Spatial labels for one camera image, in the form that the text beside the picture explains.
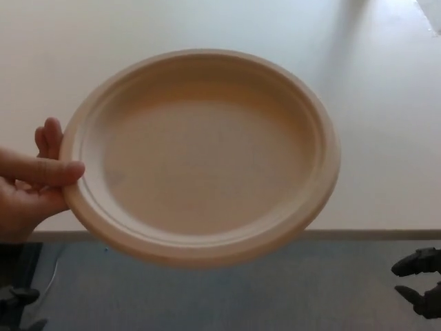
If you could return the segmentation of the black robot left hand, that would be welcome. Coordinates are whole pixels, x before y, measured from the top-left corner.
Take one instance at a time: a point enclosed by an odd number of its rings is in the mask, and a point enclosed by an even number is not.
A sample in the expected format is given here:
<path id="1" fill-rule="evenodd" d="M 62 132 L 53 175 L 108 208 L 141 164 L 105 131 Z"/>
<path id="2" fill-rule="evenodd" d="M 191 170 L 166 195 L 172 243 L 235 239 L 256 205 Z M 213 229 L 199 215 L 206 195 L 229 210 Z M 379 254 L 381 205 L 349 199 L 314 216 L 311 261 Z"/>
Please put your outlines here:
<path id="1" fill-rule="evenodd" d="M 1 287 L 1 330 L 44 330 L 47 319 L 40 319 L 26 328 L 19 326 L 20 319 L 17 315 L 24 307 L 34 303 L 40 297 L 40 292 L 32 288 L 16 288 L 13 286 Z"/>

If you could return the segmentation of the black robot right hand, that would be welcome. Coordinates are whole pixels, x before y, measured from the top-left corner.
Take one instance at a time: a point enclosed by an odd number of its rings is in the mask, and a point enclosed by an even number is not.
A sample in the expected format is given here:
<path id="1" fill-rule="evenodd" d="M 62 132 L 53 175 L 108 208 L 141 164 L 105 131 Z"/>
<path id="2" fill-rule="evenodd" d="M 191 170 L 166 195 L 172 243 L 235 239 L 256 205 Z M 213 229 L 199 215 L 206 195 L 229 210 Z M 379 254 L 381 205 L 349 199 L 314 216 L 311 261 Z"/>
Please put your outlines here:
<path id="1" fill-rule="evenodd" d="M 397 277 L 407 277 L 421 273 L 440 273 L 440 249 L 417 249 L 413 254 L 396 262 L 391 267 L 391 271 Z M 413 311 L 417 315 L 428 320 L 440 318 L 440 282 L 437 282 L 434 288 L 424 294 L 420 294 L 404 285 L 396 285 L 394 288 L 412 305 Z"/>

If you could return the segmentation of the person's bare hand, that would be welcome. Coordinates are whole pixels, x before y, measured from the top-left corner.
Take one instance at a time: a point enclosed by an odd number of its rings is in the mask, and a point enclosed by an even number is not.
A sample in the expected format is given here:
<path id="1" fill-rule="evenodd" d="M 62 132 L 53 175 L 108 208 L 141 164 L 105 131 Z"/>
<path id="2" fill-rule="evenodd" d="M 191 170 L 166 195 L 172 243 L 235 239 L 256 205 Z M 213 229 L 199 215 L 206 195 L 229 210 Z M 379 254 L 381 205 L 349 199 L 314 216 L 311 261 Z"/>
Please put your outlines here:
<path id="1" fill-rule="evenodd" d="M 34 133 L 38 155 L 1 148 L 1 242 L 23 243 L 46 219 L 68 210 L 62 188 L 84 174 L 80 161 L 60 161 L 63 131 L 50 117 Z"/>

